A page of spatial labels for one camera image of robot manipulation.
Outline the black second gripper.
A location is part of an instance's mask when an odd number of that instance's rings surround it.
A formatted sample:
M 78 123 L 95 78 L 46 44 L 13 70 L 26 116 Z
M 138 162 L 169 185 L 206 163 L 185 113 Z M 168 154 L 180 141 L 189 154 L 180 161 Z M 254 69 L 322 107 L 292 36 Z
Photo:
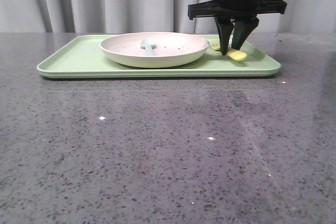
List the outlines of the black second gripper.
M 254 16 L 272 13 L 284 14 L 286 7 L 287 3 L 283 0 L 212 0 L 188 5 L 187 15 L 190 20 L 218 16 L 214 19 L 220 52 L 225 56 L 233 29 L 231 47 L 240 50 L 247 37 L 259 25 L 259 19 Z

